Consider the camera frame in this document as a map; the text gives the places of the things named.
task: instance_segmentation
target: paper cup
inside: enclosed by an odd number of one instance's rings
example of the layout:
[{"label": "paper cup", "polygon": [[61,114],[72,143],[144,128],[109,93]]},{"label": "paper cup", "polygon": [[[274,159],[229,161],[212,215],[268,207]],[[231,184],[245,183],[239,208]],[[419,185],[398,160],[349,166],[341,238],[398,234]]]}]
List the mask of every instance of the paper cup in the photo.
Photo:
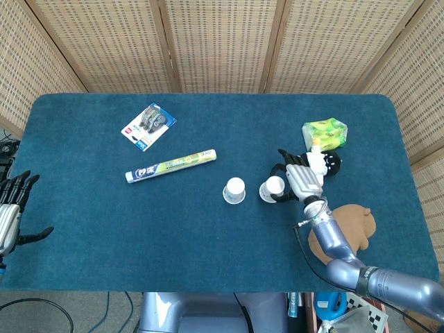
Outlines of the paper cup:
[{"label": "paper cup", "polygon": [[231,205],[241,203],[245,198],[245,183],[241,178],[234,177],[227,182],[223,188],[223,198]]},{"label": "paper cup", "polygon": [[271,198],[271,194],[281,196],[284,194],[285,182],[281,177],[271,176],[266,182],[262,183],[259,188],[259,195],[262,200],[267,203],[275,203],[276,200]]}]

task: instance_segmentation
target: teal tablecloth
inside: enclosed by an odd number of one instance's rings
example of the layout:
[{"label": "teal tablecloth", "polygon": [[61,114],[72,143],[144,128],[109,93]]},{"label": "teal tablecloth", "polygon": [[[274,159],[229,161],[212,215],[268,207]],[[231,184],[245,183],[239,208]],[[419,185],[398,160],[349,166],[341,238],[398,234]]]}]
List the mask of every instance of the teal tablecloth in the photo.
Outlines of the teal tablecloth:
[{"label": "teal tablecloth", "polygon": [[[178,121],[143,153],[120,130],[153,101]],[[377,222],[360,258],[437,279],[396,113],[384,96],[50,94],[34,103],[14,172],[41,175],[22,232],[55,230],[6,258],[3,288],[329,289],[296,245],[291,227],[301,221],[302,205],[266,204],[258,189],[281,162],[277,149],[303,153],[301,126],[330,117],[349,128],[338,150],[341,171],[325,181],[330,207],[359,203]],[[129,170],[209,148],[216,149],[215,162],[135,184],[125,180]],[[246,184],[240,205],[222,197],[234,176]]]}]

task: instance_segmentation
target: white toothpaste tube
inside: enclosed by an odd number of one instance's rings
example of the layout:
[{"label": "white toothpaste tube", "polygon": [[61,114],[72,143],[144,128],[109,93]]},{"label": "white toothpaste tube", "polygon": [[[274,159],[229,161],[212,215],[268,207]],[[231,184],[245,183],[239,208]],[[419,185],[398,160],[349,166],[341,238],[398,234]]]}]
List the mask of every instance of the white toothpaste tube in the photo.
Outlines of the white toothpaste tube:
[{"label": "white toothpaste tube", "polygon": [[126,181],[129,183],[139,182],[140,180],[164,175],[173,171],[194,167],[195,165],[214,161],[215,159],[216,151],[214,149],[210,149],[208,151],[201,151],[200,153],[176,158],[171,161],[154,164],[146,168],[129,171],[125,173],[125,177]]}]

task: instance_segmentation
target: brown plush toy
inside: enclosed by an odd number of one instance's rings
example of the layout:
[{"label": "brown plush toy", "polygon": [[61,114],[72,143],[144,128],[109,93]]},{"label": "brown plush toy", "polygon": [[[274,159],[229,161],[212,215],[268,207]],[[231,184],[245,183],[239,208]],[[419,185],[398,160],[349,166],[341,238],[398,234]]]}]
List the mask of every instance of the brown plush toy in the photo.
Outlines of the brown plush toy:
[{"label": "brown plush toy", "polygon": [[[338,222],[355,254],[359,249],[365,250],[368,247],[368,238],[376,231],[375,219],[370,208],[353,204],[344,205],[333,211],[333,217]],[[322,251],[313,230],[308,236],[308,244],[313,254],[324,264],[332,260]]]}]

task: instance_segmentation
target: black cable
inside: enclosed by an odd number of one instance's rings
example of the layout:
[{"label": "black cable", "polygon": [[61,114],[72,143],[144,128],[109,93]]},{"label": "black cable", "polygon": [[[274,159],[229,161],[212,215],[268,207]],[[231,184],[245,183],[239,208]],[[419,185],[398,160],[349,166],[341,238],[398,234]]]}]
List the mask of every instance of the black cable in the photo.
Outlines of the black cable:
[{"label": "black cable", "polygon": [[92,329],[90,329],[88,331],[88,333],[91,333],[92,331],[94,331],[98,326],[102,325],[102,323],[105,321],[106,317],[108,317],[108,310],[110,308],[110,292],[107,292],[107,299],[106,299],[106,310],[105,310],[105,314],[103,315],[103,318],[97,323],[95,324]]},{"label": "black cable", "polygon": [[329,280],[325,279],[323,276],[320,276],[320,275],[318,274],[318,272],[316,272],[316,271],[314,270],[313,266],[311,265],[310,261],[308,260],[307,254],[306,254],[305,251],[304,251],[304,248],[303,248],[303,246],[302,246],[302,243],[300,242],[300,237],[299,237],[298,227],[294,227],[294,228],[293,228],[293,231],[294,231],[294,234],[295,234],[296,238],[298,239],[298,243],[299,243],[299,246],[300,246],[300,250],[302,251],[302,254],[304,255],[305,261],[306,261],[308,267],[309,267],[309,268],[311,269],[311,271],[314,273],[314,275],[316,275],[318,278],[320,278],[320,279],[321,279],[322,281],[324,281],[325,283],[328,283],[328,284],[332,285],[333,287],[336,287],[336,288],[338,288],[338,289],[343,289],[343,290],[349,291],[350,293],[354,293],[355,290],[350,289],[350,288],[345,288],[345,287],[342,287],[342,286],[340,286],[340,285],[338,285],[338,284],[335,284],[335,283],[333,283],[333,282],[330,282]]},{"label": "black cable", "polygon": [[253,329],[253,323],[251,323],[250,314],[248,313],[247,308],[241,304],[241,302],[239,301],[239,299],[236,296],[236,293],[233,293],[233,295],[234,295],[234,298],[236,298],[237,304],[239,304],[239,306],[241,307],[242,314],[244,314],[245,321],[247,322],[248,333],[255,333],[255,331]]},{"label": "black cable", "polygon": [[[339,289],[343,289],[343,290],[348,291],[348,292],[350,292],[350,293],[355,293],[355,290],[353,290],[353,289],[345,288],[345,287],[339,286],[338,284],[335,284],[335,283],[333,283],[333,282],[328,281],[328,280],[325,279],[324,277],[320,276],[320,275],[314,270],[313,266],[311,265],[311,263],[310,263],[310,261],[309,261],[309,259],[308,259],[307,254],[306,254],[305,251],[304,251],[304,248],[303,248],[303,246],[302,246],[302,243],[300,242],[300,237],[299,237],[299,231],[298,231],[298,229],[299,229],[298,226],[293,227],[294,234],[295,234],[295,236],[296,236],[296,239],[298,240],[299,247],[300,247],[300,250],[302,251],[302,254],[303,254],[303,256],[304,256],[304,259],[305,259],[305,261],[306,261],[308,267],[309,267],[309,268],[311,269],[311,271],[314,273],[314,275],[316,275],[316,276],[317,276],[318,278],[320,278],[322,281],[324,281],[324,282],[326,282],[326,283],[332,285],[333,287],[336,287],[336,288],[339,288]],[[385,306],[390,307],[392,310],[394,310],[394,311],[396,311],[397,313],[401,314],[402,316],[408,318],[410,321],[413,321],[416,325],[418,325],[419,327],[421,327],[421,328],[422,328],[423,330],[425,330],[427,333],[434,333],[433,331],[431,331],[430,329],[428,329],[427,327],[425,327],[423,324],[421,324],[419,321],[417,321],[415,318],[413,318],[413,317],[411,317],[410,315],[406,314],[406,313],[405,313],[404,311],[402,311],[401,309],[398,309],[397,307],[394,307],[393,305],[391,305],[391,304],[389,304],[389,303],[387,303],[387,302],[385,302],[385,301],[383,301],[383,300],[381,300],[381,299],[379,299],[379,298],[376,298],[376,297],[373,297],[373,296],[372,296],[372,298],[373,298],[374,300],[376,300],[376,301],[378,301],[378,302],[384,304]]]},{"label": "black cable", "polygon": [[11,138],[12,134],[6,135],[6,131],[3,129],[3,134],[5,135],[3,139],[0,140],[0,142],[3,142],[5,140],[9,140]]},{"label": "black cable", "polygon": [[59,304],[57,304],[57,303],[55,303],[55,302],[53,302],[51,300],[45,300],[43,298],[22,298],[22,299],[14,300],[12,302],[9,302],[9,303],[1,305],[0,306],[0,311],[3,310],[5,307],[9,307],[10,305],[17,304],[17,303],[23,303],[23,302],[43,302],[43,303],[52,305],[53,307],[56,307],[57,309],[59,309],[67,317],[67,319],[69,321],[69,326],[71,327],[69,329],[69,333],[73,333],[74,332],[74,323],[72,321],[71,316],[68,314],[68,311],[65,310],[63,307],[61,307]]},{"label": "black cable", "polygon": [[126,291],[125,291],[125,295],[126,295],[126,297],[128,297],[128,300],[130,301],[131,312],[130,312],[130,315],[125,320],[125,322],[123,323],[123,325],[120,327],[120,330],[118,331],[118,333],[121,333],[123,331],[123,329],[125,328],[126,324],[128,324],[128,321],[130,321],[131,316],[133,315],[133,311],[134,311],[133,300],[131,300],[131,297],[128,295],[128,293]]}]

